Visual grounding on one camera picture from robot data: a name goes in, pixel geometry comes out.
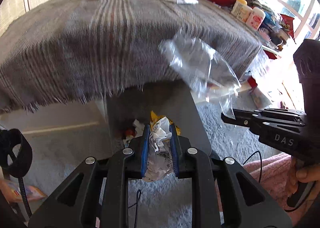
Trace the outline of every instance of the blue gripper pad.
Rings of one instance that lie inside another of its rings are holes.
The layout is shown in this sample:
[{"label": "blue gripper pad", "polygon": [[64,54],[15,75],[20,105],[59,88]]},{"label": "blue gripper pad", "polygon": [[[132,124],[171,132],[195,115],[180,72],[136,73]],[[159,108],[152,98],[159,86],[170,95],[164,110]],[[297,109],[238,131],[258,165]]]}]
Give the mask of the blue gripper pad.
[{"label": "blue gripper pad", "polygon": [[143,130],[143,149],[141,154],[141,177],[144,177],[147,171],[148,153],[149,153],[150,125],[146,125]]},{"label": "blue gripper pad", "polygon": [[179,159],[178,159],[178,152],[177,152],[177,146],[176,146],[176,140],[175,140],[175,137],[177,137],[175,125],[171,124],[169,127],[169,130],[172,133],[172,136],[170,139],[172,166],[173,166],[173,171],[177,177],[179,175]]}]

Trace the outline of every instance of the yellow lid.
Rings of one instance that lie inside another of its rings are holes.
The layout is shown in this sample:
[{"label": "yellow lid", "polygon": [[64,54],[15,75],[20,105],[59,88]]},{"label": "yellow lid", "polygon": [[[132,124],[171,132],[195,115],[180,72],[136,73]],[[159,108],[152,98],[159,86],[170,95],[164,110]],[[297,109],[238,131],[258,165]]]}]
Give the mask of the yellow lid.
[{"label": "yellow lid", "polygon": [[247,5],[247,1],[246,0],[237,0],[238,2],[240,2],[243,5]]}]

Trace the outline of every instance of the gray blanket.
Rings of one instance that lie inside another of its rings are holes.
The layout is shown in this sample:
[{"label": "gray blanket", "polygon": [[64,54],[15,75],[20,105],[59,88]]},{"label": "gray blanket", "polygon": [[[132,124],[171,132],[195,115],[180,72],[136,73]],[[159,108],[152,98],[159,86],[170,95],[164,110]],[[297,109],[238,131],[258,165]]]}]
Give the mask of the gray blanket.
[{"label": "gray blanket", "polygon": [[175,80],[157,47],[180,28],[221,53],[238,77],[261,45],[206,0],[51,0],[0,37],[0,110],[86,103],[130,86]]}]

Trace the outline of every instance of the metal screw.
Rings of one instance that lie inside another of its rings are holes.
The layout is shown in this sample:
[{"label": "metal screw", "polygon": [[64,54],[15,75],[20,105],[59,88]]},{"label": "metal screw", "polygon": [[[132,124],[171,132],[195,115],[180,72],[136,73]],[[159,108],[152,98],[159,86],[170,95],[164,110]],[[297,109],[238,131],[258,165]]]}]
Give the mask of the metal screw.
[{"label": "metal screw", "polygon": [[88,157],[85,159],[86,164],[90,165],[95,162],[95,159],[93,157]]},{"label": "metal screw", "polygon": [[123,154],[126,154],[126,155],[129,155],[129,154],[131,154],[132,152],[133,152],[133,150],[130,149],[130,148],[125,148],[125,149],[123,149],[123,151],[122,151],[122,153],[123,153]]},{"label": "metal screw", "polygon": [[233,158],[226,158],[224,160],[228,165],[232,165],[235,163],[235,160]]},{"label": "metal screw", "polygon": [[189,154],[197,154],[198,151],[197,151],[197,149],[195,149],[195,148],[188,148],[188,153],[189,153]]}]

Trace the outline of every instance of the pink blanket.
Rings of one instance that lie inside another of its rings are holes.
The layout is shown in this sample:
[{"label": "pink blanket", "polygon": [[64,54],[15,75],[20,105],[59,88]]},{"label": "pink blanket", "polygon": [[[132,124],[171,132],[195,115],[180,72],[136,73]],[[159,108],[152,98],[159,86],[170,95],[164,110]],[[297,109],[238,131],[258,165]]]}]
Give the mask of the pink blanket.
[{"label": "pink blanket", "polygon": [[[268,193],[278,202],[283,209],[291,209],[287,206],[287,194],[284,190],[288,178],[291,156],[285,153],[275,155],[262,161],[262,178],[261,185]],[[259,180],[260,161],[250,162],[244,165],[244,169],[248,171],[252,177]],[[302,205],[296,211],[288,213],[291,217],[293,226],[301,219],[305,212],[306,205]]]}]

